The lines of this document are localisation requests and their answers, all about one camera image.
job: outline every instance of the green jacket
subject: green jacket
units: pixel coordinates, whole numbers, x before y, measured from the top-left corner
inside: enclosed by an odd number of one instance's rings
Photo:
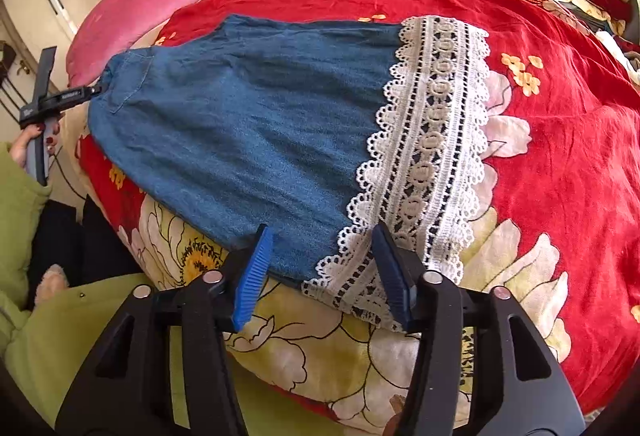
[[[142,273],[113,277],[66,289],[33,313],[24,311],[31,240],[51,189],[28,176],[8,148],[0,143],[0,355],[31,405],[53,426],[94,342],[131,290],[148,280]],[[172,330],[171,346],[174,419],[187,426],[179,328]],[[229,360],[251,436],[345,434],[343,426],[304,409]]]

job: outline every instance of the silver screw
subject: silver screw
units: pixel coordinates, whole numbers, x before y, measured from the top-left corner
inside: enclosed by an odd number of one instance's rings
[[[494,295],[498,299],[510,299],[511,298],[511,292],[509,291],[509,289],[505,288],[504,286],[496,286],[494,288]]]
[[[136,299],[144,299],[145,297],[149,297],[151,295],[151,287],[148,285],[140,285],[136,286],[136,289],[133,291],[133,297]]]
[[[428,270],[422,274],[422,278],[432,285],[439,285],[442,283],[442,274],[440,272],[436,272],[435,270]]]
[[[218,270],[209,270],[209,272],[202,276],[202,280],[208,285],[215,285],[215,283],[222,281],[222,272],[219,272]]]

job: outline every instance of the human hand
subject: human hand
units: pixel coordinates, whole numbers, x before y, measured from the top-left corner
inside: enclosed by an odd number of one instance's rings
[[[14,162],[21,168],[24,169],[24,166],[27,164],[27,145],[31,140],[39,137],[43,131],[44,124],[31,124],[31,126],[25,127],[18,138],[14,140],[11,149],[9,149],[9,156],[11,156]],[[53,126],[53,134],[57,135],[58,133],[60,133],[60,124],[56,122]],[[58,139],[56,137],[47,137],[47,139],[44,139],[44,142],[47,153],[53,155]]]

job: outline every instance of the patterned fabric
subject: patterned fabric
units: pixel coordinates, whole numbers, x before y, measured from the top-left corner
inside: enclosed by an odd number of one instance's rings
[[[178,11],[161,37],[177,46],[232,13],[369,25],[439,14],[487,30],[490,148],[481,155],[478,217],[469,222],[474,242],[460,254],[463,284],[517,291],[590,412],[606,405],[640,355],[640,98],[600,43],[545,2],[203,0]],[[220,263],[210,255],[219,245],[112,171],[89,132],[76,154],[148,275],[169,276],[170,284]],[[472,388],[469,333],[463,340],[457,424],[468,416]],[[394,414],[390,399],[406,395],[417,352],[415,337],[367,324],[273,279],[252,321],[226,343],[238,362],[284,394],[374,434]]]

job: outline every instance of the floral bedspread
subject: floral bedspread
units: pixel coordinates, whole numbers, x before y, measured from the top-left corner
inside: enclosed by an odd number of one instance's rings
[[[389,23],[438,14],[489,33],[485,177],[474,241],[460,254],[461,286],[510,288],[583,411],[604,405],[640,354],[640,97],[598,41],[548,0],[203,0],[176,12],[157,44],[199,37],[231,13]],[[222,264],[225,249],[141,191],[88,132],[76,154],[111,225],[159,288]],[[273,279],[226,343],[284,394],[375,434],[394,414],[390,400],[406,395],[418,347],[415,336]],[[459,424],[470,406],[469,330],[462,352]]]

